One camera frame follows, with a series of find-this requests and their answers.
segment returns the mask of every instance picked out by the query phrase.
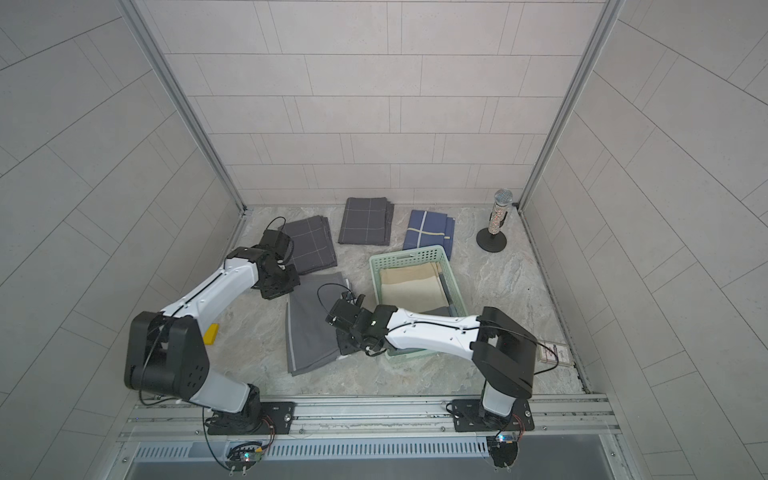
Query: small sign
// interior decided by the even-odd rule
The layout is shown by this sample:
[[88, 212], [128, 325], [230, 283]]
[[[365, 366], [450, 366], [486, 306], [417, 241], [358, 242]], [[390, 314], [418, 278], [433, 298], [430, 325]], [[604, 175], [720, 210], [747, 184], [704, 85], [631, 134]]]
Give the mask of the small sign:
[[[560, 365], [568, 365], [573, 366], [574, 362], [571, 358], [571, 348], [568, 345], [565, 345], [564, 343], [555, 343], [555, 342], [541, 342], [548, 346], [549, 348], [553, 349], [555, 352], [558, 353], [558, 359], [560, 359]], [[555, 359], [554, 355], [552, 353], [545, 349], [538, 347], [538, 358], [544, 362], [544, 363], [555, 363], [557, 360]]]

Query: checkered towel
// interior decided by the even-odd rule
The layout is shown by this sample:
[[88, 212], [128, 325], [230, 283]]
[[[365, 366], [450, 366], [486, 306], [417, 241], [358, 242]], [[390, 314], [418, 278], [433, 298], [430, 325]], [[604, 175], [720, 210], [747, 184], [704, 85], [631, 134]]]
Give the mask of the checkered towel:
[[296, 265], [299, 275], [338, 265], [328, 218], [316, 215], [286, 223], [283, 232], [293, 244], [288, 264]]
[[386, 198], [347, 198], [339, 243], [389, 245], [395, 206]]

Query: beige towel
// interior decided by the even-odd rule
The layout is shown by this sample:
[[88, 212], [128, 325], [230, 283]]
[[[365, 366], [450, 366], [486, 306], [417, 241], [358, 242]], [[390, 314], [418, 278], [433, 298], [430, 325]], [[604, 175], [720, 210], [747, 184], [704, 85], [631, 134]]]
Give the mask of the beige towel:
[[381, 270], [382, 303], [411, 312], [428, 312], [448, 306], [442, 290], [439, 263], [386, 268]]

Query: yellow stripe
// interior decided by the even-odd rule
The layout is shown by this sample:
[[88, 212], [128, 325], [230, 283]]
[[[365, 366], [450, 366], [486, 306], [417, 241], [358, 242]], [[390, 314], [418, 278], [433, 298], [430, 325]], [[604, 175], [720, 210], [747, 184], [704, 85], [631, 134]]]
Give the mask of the yellow stripe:
[[445, 232], [442, 232], [442, 233], [425, 232], [424, 230], [419, 230], [418, 228], [412, 228], [412, 227], [408, 227], [408, 230], [411, 230], [411, 231], [414, 231], [414, 232], [419, 232], [419, 233], [422, 233], [424, 235], [443, 235], [443, 236], [445, 236]]

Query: black round base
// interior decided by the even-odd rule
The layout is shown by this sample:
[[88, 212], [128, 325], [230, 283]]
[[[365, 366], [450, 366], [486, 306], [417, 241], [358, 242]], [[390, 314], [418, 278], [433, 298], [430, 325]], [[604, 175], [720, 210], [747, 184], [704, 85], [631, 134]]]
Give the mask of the black round base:
[[502, 232], [491, 235], [487, 228], [480, 230], [475, 239], [478, 241], [480, 248], [486, 252], [501, 252], [507, 246], [507, 237]]

